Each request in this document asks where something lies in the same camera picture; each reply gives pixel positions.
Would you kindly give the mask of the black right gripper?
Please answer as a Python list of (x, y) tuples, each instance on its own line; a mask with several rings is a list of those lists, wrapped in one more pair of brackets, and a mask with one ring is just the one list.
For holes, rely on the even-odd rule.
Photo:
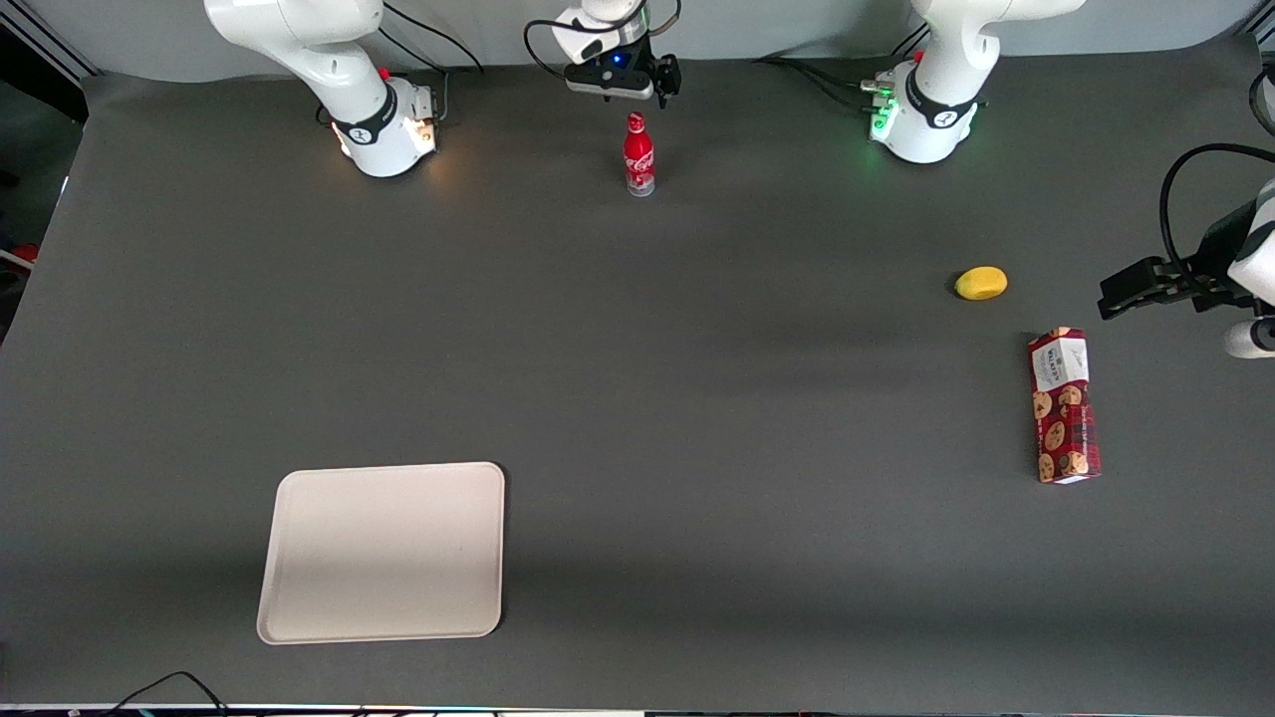
[(618, 45), (602, 51), (586, 61), (588, 85), (655, 85), (657, 105), (680, 94), (682, 71), (678, 59), (652, 54), (650, 36), (638, 37), (632, 43)]

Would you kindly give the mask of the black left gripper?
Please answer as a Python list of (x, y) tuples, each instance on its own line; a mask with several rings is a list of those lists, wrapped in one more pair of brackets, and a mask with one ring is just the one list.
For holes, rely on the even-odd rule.
[(1191, 299), (1195, 313), (1234, 306), (1260, 313), (1260, 203), (1250, 200), (1205, 232), (1187, 268), (1198, 293), (1160, 256), (1146, 256), (1099, 282), (1098, 313), (1111, 322), (1132, 309)]

